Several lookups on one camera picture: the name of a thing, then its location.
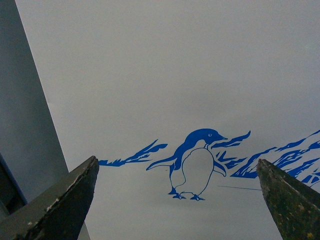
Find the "gray pillar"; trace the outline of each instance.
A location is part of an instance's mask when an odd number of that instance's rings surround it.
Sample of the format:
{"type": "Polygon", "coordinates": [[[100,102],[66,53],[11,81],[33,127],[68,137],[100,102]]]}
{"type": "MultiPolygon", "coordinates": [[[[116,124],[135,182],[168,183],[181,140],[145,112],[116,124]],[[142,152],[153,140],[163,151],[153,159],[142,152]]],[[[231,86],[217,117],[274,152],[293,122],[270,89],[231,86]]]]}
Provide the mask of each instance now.
{"type": "Polygon", "coordinates": [[[0,153],[27,202],[68,173],[14,0],[0,0],[0,153]]]}

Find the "blue line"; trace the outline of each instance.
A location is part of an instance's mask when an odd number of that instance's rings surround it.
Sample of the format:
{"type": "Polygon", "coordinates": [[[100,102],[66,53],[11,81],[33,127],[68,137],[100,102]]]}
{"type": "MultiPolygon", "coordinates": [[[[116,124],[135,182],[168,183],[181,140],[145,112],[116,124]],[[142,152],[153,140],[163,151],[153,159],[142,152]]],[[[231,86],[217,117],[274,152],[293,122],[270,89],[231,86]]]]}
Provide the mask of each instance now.
{"type": "Polygon", "coordinates": [[[218,187],[231,188],[231,189],[248,189],[248,190],[257,190],[257,191],[262,191],[261,189],[246,188],[246,187],[236,187],[236,186],[219,186],[219,185],[218,185],[218,187]]]}

